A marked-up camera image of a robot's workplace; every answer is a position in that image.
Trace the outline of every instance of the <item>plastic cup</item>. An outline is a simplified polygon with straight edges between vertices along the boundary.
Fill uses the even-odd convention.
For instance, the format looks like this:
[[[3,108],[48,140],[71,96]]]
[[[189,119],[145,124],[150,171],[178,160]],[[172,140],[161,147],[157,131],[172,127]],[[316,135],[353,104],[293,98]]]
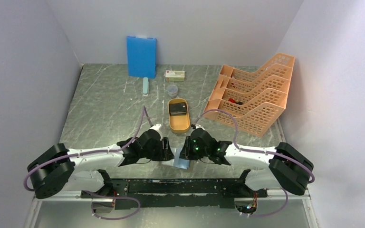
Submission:
[[[178,87],[176,85],[171,84],[167,86],[167,93],[171,98],[176,98],[177,92],[178,92]]]

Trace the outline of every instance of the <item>gray marble surface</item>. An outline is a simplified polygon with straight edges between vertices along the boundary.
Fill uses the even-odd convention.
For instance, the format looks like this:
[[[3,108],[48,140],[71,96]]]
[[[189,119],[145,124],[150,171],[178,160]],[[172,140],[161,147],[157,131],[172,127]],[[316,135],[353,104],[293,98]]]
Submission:
[[[174,134],[169,127],[167,103],[171,99],[165,88],[178,86],[178,97],[188,102],[193,122],[211,95],[221,66],[159,65],[156,78],[149,79],[149,95],[142,96],[143,80],[128,76],[127,65],[86,64],[83,67],[75,95],[69,108],[60,142],[67,148],[87,149],[108,146],[132,137],[138,127],[142,106],[147,107],[154,124],[163,124],[162,133],[169,137],[171,147],[184,144],[191,133]],[[255,71],[256,67],[240,67]],[[168,82],[165,70],[185,70],[184,82]],[[199,122],[216,140],[232,140],[234,128],[202,118]],[[250,146],[275,146],[279,143],[279,130],[274,124],[262,137],[240,132],[238,143]],[[139,135],[149,128],[146,120]],[[191,168],[183,170],[165,166],[159,162],[109,167],[112,178],[229,178],[239,177],[247,167],[242,165],[215,165],[191,162]]]

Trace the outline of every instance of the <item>purple cable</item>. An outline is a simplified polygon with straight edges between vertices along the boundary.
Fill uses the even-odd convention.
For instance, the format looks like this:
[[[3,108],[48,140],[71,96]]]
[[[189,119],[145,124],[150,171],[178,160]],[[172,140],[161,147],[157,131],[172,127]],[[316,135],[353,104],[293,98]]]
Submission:
[[[147,111],[146,111],[146,107],[143,106],[142,108],[142,113],[141,113],[141,120],[140,120],[140,123],[139,123],[139,127],[135,133],[135,135],[131,138],[131,140],[125,144],[123,147],[121,147],[120,149],[115,149],[115,150],[110,150],[110,152],[119,152],[119,151],[122,151],[123,149],[125,149],[127,146],[129,146],[134,140],[135,138],[137,137],[138,133],[139,133],[139,130],[141,130],[141,126],[142,126],[142,123],[144,121],[144,114],[146,115],[147,117],[147,120],[148,120],[148,123],[150,124],[150,126],[152,127],[153,124],[152,124],[152,121],[150,120],[149,118],[149,115],[147,114]],[[80,156],[83,156],[83,155],[88,155],[88,154],[93,154],[93,153],[100,153],[100,152],[108,152],[108,150],[95,150],[95,151],[88,151],[88,152],[83,152],[83,153],[80,153]],[[71,158],[71,157],[77,157],[79,156],[79,154],[77,153],[74,153],[74,154],[67,154],[67,155],[63,155],[63,156],[60,156],[60,157],[57,157],[57,158],[54,158],[54,159],[51,159],[49,161],[46,161],[44,163],[42,163],[41,165],[38,165],[36,166],[34,169],[30,170],[30,172],[27,173],[26,177],[24,178],[23,180],[23,186],[24,188],[27,190],[27,191],[34,191],[34,189],[31,189],[27,186],[27,180],[29,179],[29,177],[35,172],[37,171],[38,169],[41,169],[51,163],[54,163],[56,161],[59,161],[59,160],[62,160],[62,159],[67,159],[67,158]]]
[[[239,128],[237,126],[237,121],[236,119],[228,112],[224,111],[224,110],[221,110],[221,109],[209,109],[208,111],[202,113],[200,116],[198,116],[198,118],[194,121],[194,125],[198,122],[198,120],[205,114],[205,113],[208,113],[208,112],[212,112],[212,111],[216,111],[216,112],[220,112],[220,113],[224,113],[226,115],[228,115],[232,120],[233,120],[233,123],[234,123],[234,127],[236,129],[236,131],[234,132],[234,136],[233,136],[233,144],[234,146],[239,149],[239,150],[242,150],[242,151],[246,151],[246,152],[253,152],[253,153],[265,153],[264,151],[262,150],[250,150],[250,149],[245,149],[245,148],[240,148],[239,145],[237,144],[236,140],[237,140],[237,134],[239,132]],[[272,152],[272,151],[266,151],[267,154],[272,154],[272,155],[276,155],[276,156],[279,156],[281,158],[284,158],[284,159],[287,159],[293,163],[295,163],[296,165],[300,166],[302,169],[304,169],[311,177],[311,180],[309,180],[308,182],[309,183],[313,183],[315,181],[315,177],[314,177],[314,174],[305,166],[303,165],[302,163],[299,163],[298,161],[286,156],[286,155],[283,155],[283,154],[280,154],[280,153],[277,153],[277,152]]]
[[[133,197],[128,197],[128,196],[107,197],[107,196],[101,196],[101,195],[95,194],[95,193],[90,192],[90,191],[85,191],[85,192],[89,193],[89,194],[90,194],[90,195],[92,195],[92,196],[99,197],[99,198],[104,198],[104,199],[116,199],[116,200],[124,200],[124,199],[126,199],[126,200],[133,200],[133,201],[135,201],[135,202],[137,202],[137,203],[138,203],[138,208],[137,208],[134,212],[132,212],[132,213],[131,213],[131,214],[129,214],[129,215],[126,215],[126,216],[123,216],[123,217],[119,217],[119,218],[107,218],[107,217],[102,217],[102,216],[97,215],[97,214],[94,212],[94,210],[93,210],[93,203],[92,203],[92,206],[91,206],[91,209],[92,209],[92,215],[93,215],[94,217],[96,217],[96,218],[99,218],[99,219],[103,219],[103,220],[122,220],[122,219],[125,219],[125,218],[127,219],[127,218],[129,218],[129,217],[131,217],[131,216],[135,215],[136,213],[138,213],[139,209],[141,208],[141,202],[139,202],[139,200],[138,200],[138,199],[135,199],[135,198],[133,198]]]
[[[267,213],[267,214],[262,214],[262,215],[249,215],[249,217],[253,217],[253,218],[262,218],[262,217],[267,217],[267,216],[271,216],[271,215],[274,215],[276,213],[279,213],[281,212],[285,207],[286,205],[288,204],[289,202],[289,195],[288,195],[288,192],[286,190],[284,190],[283,188],[281,188],[283,190],[283,192],[285,193],[286,195],[286,199],[285,199],[285,203],[283,203],[282,207],[280,207],[278,210],[274,211],[274,212],[271,212],[271,213]]]

